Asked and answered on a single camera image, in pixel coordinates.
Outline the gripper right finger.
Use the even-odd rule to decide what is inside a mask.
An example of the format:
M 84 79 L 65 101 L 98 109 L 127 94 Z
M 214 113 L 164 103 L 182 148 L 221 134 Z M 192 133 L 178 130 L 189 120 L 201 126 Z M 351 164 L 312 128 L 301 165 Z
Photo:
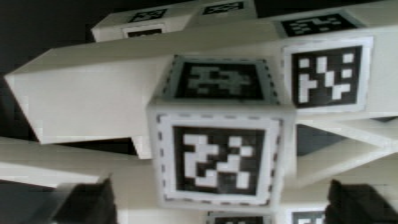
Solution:
M 326 224 L 398 224 L 398 212 L 368 184 L 331 181 Z

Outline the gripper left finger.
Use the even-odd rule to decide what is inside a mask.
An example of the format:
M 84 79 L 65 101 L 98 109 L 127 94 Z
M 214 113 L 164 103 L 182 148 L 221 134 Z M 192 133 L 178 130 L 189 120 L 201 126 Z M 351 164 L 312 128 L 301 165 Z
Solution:
M 63 185 L 24 224 L 118 224 L 111 179 Z

